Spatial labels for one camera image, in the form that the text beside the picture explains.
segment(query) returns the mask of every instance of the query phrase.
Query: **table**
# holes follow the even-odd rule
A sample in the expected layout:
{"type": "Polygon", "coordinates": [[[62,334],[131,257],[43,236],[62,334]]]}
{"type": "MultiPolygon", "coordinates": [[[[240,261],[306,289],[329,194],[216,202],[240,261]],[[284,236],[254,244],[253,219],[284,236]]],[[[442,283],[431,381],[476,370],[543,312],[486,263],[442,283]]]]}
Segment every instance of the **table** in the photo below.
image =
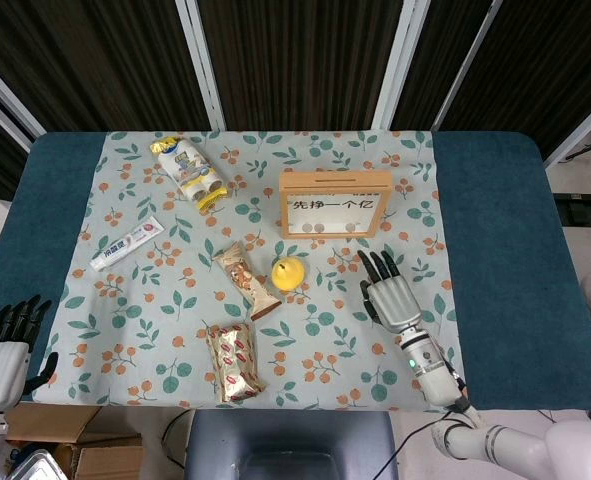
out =
{"type": "MultiPolygon", "coordinates": [[[[36,142],[0,238],[3,303],[30,296],[34,285],[61,294],[103,139],[48,134],[36,142]]],[[[433,140],[473,403],[591,408],[588,314],[535,145],[499,132],[433,140]]]]}

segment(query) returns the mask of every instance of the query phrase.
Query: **robotic arm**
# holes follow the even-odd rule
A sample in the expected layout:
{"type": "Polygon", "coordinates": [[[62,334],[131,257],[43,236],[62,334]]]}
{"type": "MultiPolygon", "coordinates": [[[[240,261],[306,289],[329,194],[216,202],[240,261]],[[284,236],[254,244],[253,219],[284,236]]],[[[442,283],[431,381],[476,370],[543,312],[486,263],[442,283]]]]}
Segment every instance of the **robotic arm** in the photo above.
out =
{"type": "Polygon", "coordinates": [[[426,400],[471,423],[443,420],[433,425],[433,441],[440,452],[457,460],[495,463],[531,480],[591,480],[591,422],[556,423],[544,439],[487,425],[462,394],[463,380],[421,327],[417,300],[391,256],[383,251],[380,258],[371,252],[371,262],[364,252],[358,254],[370,277],[370,282],[360,283],[368,314],[401,336],[400,347],[426,400]]]}

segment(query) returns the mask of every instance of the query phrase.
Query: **wafer bar package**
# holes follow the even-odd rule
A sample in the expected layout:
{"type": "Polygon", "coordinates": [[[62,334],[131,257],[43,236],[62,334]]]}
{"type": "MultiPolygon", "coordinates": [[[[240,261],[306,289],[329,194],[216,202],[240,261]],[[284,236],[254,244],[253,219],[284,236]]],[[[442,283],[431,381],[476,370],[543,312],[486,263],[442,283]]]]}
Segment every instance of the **wafer bar package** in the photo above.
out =
{"type": "Polygon", "coordinates": [[[256,396],[264,385],[257,378],[255,349],[245,323],[221,328],[206,337],[219,385],[220,401],[236,402],[256,396]]]}
{"type": "Polygon", "coordinates": [[[282,303],[259,283],[248,266],[245,251],[239,242],[235,242],[224,253],[216,256],[215,260],[251,304],[251,320],[263,317],[282,303]]]}

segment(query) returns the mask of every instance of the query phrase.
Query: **metal frame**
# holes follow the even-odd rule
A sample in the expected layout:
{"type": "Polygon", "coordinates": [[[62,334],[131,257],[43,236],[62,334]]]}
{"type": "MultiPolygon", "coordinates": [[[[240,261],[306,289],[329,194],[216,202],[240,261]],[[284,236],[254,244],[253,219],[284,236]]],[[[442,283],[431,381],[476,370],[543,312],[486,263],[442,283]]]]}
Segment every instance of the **metal frame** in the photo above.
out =
{"type": "Polygon", "coordinates": [[[197,0],[175,0],[211,130],[226,130],[197,0]]]}
{"type": "Polygon", "coordinates": [[[22,147],[26,153],[30,152],[31,144],[33,143],[17,125],[0,109],[0,127],[4,129],[8,135],[22,147]]]}
{"type": "Polygon", "coordinates": [[[482,21],[482,24],[480,25],[479,30],[477,31],[477,35],[475,35],[473,44],[471,45],[471,48],[468,50],[468,53],[466,54],[466,57],[464,58],[462,65],[459,67],[459,71],[457,72],[457,75],[455,75],[453,84],[451,85],[450,90],[446,94],[444,102],[442,102],[442,106],[440,107],[439,112],[437,112],[435,120],[433,120],[431,131],[439,130],[442,126],[442,122],[444,121],[444,118],[446,118],[446,114],[448,113],[449,108],[451,108],[451,104],[457,96],[457,92],[459,92],[459,89],[462,86],[462,83],[464,82],[464,78],[466,77],[466,74],[468,73],[468,70],[471,67],[471,64],[473,63],[473,60],[475,59],[475,55],[477,55],[477,51],[479,50],[479,47],[482,45],[482,42],[484,41],[484,38],[486,37],[488,30],[491,28],[493,20],[495,20],[497,12],[502,6],[503,1],[504,0],[493,0],[493,3],[491,3],[490,7],[488,8],[488,12],[486,12],[486,16],[484,17],[484,20],[482,21]]]}
{"type": "Polygon", "coordinates": [[[591,114],[580,123],[575,130],[551,153],[544,161],[544,168],[555,165],[564,159],[566,154],[591,131],[591,114]]]}
{"type": "Polygon", "coordinates": [[[388,130],[391,127],[430,4],[430,0],[408,0],[402,6],[373,114],[373,129],[388,130]]]}
{"type": "Polygon", "coordinates": [[[0,102],[11,112],[15,119],[29,132],[35,139],[44,135],[46,129],[39,123],[39,121],[33,116],[31,112],[24,106],[17,96],[8,88],[8,85],[0,77],[0,102]]]}

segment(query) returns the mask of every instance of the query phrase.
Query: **snack bag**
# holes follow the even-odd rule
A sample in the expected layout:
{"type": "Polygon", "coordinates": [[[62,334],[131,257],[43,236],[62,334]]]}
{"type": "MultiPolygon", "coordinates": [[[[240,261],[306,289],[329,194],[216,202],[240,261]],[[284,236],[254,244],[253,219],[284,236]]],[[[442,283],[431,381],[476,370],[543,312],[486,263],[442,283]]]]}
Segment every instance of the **snack bag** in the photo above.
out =
{"type": "Polygon", "coordinates": [[[184,196],[198,210],[205,210],[228,190],[211,164],[197,149],[181,137],[165,137],[151,144],[151,152],[184,196]]]}
{"type": "Polygon", "coordinates": [[[272,296],[264,285],[253,275],[246,261],[245,251],[239,242],[235,242],[228,250],[214,260],[226,272],[237,290],[251,304],[251,320],[257,320],[278,307],[282,302],[272,296]]]}
{"type": "Polygon", "coordinates": [[[206,337],[222,402],[256,396],[264,390],[257,378],[255,349],[245,323],[209,332],[206,337]]]}

